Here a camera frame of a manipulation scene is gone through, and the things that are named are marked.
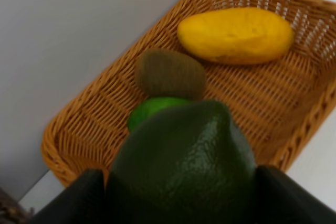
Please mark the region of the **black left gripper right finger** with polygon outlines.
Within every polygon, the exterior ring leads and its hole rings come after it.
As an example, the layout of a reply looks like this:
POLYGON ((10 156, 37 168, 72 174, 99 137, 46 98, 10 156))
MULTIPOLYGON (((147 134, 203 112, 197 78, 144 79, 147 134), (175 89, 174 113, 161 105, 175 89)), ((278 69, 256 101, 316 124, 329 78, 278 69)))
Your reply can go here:
POLYGON ((335 211, 274 166, 257 168, 255 223, 335 224, 335 211))

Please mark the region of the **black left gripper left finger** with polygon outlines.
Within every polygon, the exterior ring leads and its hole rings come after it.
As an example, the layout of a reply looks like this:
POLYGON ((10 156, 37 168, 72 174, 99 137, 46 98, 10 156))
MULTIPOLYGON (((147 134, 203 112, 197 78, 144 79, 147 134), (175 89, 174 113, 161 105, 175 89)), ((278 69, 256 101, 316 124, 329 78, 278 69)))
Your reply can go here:
POLYGON ((29 223, 106 223, 104 177, 100 169, 88 169, 29 223))

